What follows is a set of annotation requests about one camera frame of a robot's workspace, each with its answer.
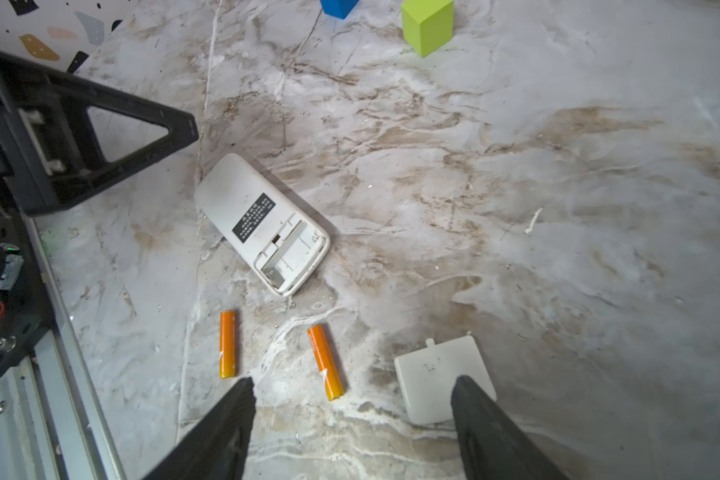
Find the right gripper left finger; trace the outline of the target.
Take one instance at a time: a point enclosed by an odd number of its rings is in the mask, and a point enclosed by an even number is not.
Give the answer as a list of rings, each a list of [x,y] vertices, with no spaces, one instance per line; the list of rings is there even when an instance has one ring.
[[[253,379],[241,378],[146,477],[242,478],[255,414]]]

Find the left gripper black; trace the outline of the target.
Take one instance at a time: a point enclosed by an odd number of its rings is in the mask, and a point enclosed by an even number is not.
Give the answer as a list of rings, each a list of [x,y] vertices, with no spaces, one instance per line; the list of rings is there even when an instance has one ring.
[[[108,160],[92,108],[165,129]],[[0,51],[0,377],[52,328],[27,216],[70,209],[199,138],[192,114]]]

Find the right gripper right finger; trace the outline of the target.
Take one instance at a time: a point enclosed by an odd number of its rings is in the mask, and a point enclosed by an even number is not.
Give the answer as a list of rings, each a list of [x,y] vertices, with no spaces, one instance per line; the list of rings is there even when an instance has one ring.
[[[451,407],[466,478],[566,477],[471,377],[456,379]]]

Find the white red remote control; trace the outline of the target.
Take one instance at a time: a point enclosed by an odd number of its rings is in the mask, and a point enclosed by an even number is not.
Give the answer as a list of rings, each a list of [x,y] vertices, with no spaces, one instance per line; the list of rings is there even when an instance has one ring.
[[[247,160],[222,157],[195,191],[199,209],[265,286],[292,296],[323,260],[327,232]]]

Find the white battery cover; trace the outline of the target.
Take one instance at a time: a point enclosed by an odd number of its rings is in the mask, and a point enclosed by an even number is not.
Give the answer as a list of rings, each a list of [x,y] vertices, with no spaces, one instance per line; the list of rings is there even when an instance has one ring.
[[[473,336],[426,347],[394,360],[408,419],[415,425],[430,425],[453,419],[451,394],[459,376],[471,377],[492,399],[497,392]]]

